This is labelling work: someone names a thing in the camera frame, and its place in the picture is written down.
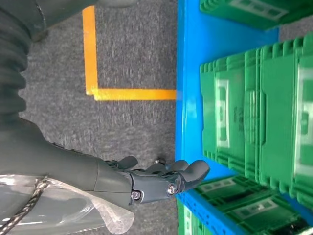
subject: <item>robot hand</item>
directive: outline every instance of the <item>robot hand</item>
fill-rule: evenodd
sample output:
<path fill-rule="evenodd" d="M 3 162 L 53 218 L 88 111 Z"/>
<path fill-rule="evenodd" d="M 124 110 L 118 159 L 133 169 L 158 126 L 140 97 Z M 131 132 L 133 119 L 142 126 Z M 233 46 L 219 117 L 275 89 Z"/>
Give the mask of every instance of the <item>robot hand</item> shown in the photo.
<path fill-rule="evenodd" d="M 169 170 L 164 164 L 155 164 L 146 170 L 127 170 L 138 163 L 133 156 L 119 162 L 106 162 L 130 180 L 132 186 L 130 204 L 171 198 L 175 194 L 196 187 L 210 171 L 210 167 L 202 160 L 191 165 L 185 160 L 180 160 L 173 163 Z"/>

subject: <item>blue plastic crate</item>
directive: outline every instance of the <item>blue plastic crate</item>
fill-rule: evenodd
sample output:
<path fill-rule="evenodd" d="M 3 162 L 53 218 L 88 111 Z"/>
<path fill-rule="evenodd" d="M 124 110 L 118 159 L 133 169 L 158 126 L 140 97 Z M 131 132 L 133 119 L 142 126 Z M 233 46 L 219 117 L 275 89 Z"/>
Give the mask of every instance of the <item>blue plastic crate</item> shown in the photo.
<path fill-rule="evenodd" d="M 198 0 L 178 0 L 177 101 L 176 160 L 189 163 L 202 159 L 211 171 L 206 180 L 235 175 L 226 167 L 202 154 L 203 107 L 200 91 L 201 63 L 243 52 L 278 40 L 278 29 L 267 32 L 201 13 Z M 195 190 L 178 196 L 205 226 L 217 235 L 240 235 L 243 231 L 206 202 Z M 291 200 L 296 210 L 313 225 L 313 213 Z"/>

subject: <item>crate handle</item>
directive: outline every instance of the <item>crate handle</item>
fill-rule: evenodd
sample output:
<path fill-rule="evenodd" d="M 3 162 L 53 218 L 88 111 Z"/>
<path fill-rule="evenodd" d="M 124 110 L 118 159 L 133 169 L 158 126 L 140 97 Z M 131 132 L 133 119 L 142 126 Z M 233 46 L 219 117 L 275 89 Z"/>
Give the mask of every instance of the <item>crate handle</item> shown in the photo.
<path fill-rule="evenodd" d="M 266 95 L 261 91 L 260 94 L 260 146 L 266 142 Z"/>

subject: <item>transparent plastic wrap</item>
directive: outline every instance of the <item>transparent plastic wrap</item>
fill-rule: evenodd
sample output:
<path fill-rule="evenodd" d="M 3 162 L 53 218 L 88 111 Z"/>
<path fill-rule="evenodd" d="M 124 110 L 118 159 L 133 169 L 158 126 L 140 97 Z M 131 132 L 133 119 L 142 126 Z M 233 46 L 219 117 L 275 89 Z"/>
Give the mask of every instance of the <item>transparent plastic wrap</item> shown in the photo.
<path fill-rule="evenodd" d="M 0 175 L 0 227 L 23 208 L 39 178 Z M 11 235 L 63 235 L 107 227 L 123 234 L 131 227 L 133 213 L 78 188 L 48 178 L 49 185 Z"/>

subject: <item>cable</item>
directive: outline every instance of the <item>cable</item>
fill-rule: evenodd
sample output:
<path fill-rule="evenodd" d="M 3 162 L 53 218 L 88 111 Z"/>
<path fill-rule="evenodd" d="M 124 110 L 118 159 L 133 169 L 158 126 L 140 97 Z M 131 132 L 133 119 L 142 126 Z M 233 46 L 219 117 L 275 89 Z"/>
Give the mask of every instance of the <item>cable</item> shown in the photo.
<path fill-rule="evenodd" d="M 0 235 L 6 235 L 12 228 L 15 227 L 15 225 L 18 224 L 21 221 L 23 217 L 27 215 L 29 212 L 32 210 L 34 206 L 38 201 L 40 196 L 46 189 L 49 183 L 48 182 L 48 176 L 44 177 L 43 180 L 38 181 L 35 185 L 35 190 L 32 193 L 32 197 L 21 210 L 16 213 L 10 220 L 7 221 L 2 227 L 0 228 Z"/>

